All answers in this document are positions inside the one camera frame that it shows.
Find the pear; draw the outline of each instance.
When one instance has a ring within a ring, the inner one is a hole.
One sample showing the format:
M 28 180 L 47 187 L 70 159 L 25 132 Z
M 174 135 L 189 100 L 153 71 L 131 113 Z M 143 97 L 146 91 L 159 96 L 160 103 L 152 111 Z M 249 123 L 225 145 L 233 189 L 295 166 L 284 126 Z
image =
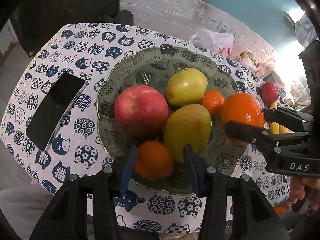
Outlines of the pear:
M 208 81 L 201 71 L 185 68 L 170 78 L 165 95 L 172 106 L 196 104 L 203 97 L 207 85 Z
M 198 104 L 184 106 L 167 120 L 163 142 L 175 162 L 183 163 L 183 147 L 191 144 L 198 153 L 209 141 L 211 117 L 208 110 Z

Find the plate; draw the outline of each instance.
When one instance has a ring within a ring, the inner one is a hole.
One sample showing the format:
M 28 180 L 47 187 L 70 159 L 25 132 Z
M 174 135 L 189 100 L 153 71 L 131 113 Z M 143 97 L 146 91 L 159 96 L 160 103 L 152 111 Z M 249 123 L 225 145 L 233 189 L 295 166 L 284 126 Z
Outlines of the plate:
M 133 57 L 120 61 L 110 73 L 109 79 L 100 87 L 97 96 L 98 135 L 110 157 L 123 156 L 132 139 L 123 133 L 115 120 L 114 104 L 119 94 L 132 85 L 152 86 L 163 95 L 169 79 L 182 69 L 192 67 L 200 70 L 208 80 L 207 91 L 217 90 L 224 98 L 239 92 L 234 79 L 222 71 L 210 58 L 180 47 L 147 48 Z M 218 118 L 212 120 L 209 142 L 199 153 L 210 167 L 225 175 L 231 175 L 246 146 L 230 142 L 221 129 Z M 172 175 L 165 179 L 149 181 L 133 173 L 135 184 L 164 190 L 174 195 L 193 194 L 184 164 L 176 164 Z

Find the white cord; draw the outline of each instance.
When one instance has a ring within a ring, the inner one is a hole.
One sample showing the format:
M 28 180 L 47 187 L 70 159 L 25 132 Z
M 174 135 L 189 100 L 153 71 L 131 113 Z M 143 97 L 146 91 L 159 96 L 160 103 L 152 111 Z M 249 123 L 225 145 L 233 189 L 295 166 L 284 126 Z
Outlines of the white cord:
M 300 95 L 297 97 L 297 99 L 295 100 L 295 102 L 293 103 L 292 107 L 294 106 L 294 104 L 298 101 L 299 97 L 302 95 L 302 93 L 307 89 L 308 85 L 302 90 L 302 92 L 300 93 Z

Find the wall socket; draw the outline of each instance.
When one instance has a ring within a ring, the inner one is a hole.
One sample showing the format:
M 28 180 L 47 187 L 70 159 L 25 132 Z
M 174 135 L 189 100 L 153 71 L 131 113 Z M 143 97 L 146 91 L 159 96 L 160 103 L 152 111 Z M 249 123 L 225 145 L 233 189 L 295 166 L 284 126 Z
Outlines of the wall socket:
M 231 29 L 231 30 L 229 31 L 229 33 L 230 33 L 230 34 L 233 34 L 233 36 L 234 36 L 233 40 L 234 40 L 234 41 L 239 40 L 239 38 L 240 38 L 240 36 L 241 36 L 241 33 L 240 33 L 239 31 L 235 30 L 235 29 Z
M 219 33 L 229 33 L 231 31 L 231 26 L 224 23 L 224 22 L 221 22 L 217 28 L 217 32 Z
M 196 23 L 199 23 L 201 25 L 204 25 L 205 21 L 207 20 L 208 16 L 204 13 L 196 11 L 193 20 Z
M 216 30 L 218 28 L 220 22 L 221 21 L 219 21 L 217 19 L 213 19 L 213 18 L 208 17 L 204 23 L 204 26 L 207 26 L 210 29 Z

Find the cat print tablecloth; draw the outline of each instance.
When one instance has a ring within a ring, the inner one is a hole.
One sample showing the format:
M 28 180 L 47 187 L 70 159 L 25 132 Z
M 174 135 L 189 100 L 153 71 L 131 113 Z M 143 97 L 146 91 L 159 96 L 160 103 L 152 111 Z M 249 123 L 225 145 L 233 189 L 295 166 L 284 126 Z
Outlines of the cat print tablecloth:
M 211 58 L 235 79 L 241 92 L 253 95 L 263 106 L 259 95 L 263 81 L 239 63 L 209 49 L 140 27 L 111 23 L 70 24 L 62 27 L 32 59 L 10 98 L 0 128 L 1 139 L 9 153 L 53 194 L 70 174 L 90 176 L 109 166 L 112 159 L 104 151 L 97 134 L 95 101 L 100 86 L 120 60 L 148 47 L 170 46 L 187 48 Z M 65 72 L 84 79 L 87 87 L 62 118 L 49 150 L 41 152 L 26 136 L 26 129 L 40 102 Z M 287 107 L 281 98 L 279 103 Z M 289 178 L 266 172 L 266 161 L 255 145 L 247 147 L 233 176 L 242 174 L 254 179 L 272 205 L 288 197 Z M 89 213 L 92 213 L 91 198 L 89 195 Z M 205 198 L 169 195 L 130 182 L 126 194 L 115 198 L 114 204 L 122 226 L 161 233 L 187 233 L 200 230 Z M 232 198 L 228 197 L 226 227 L 230 225 Z

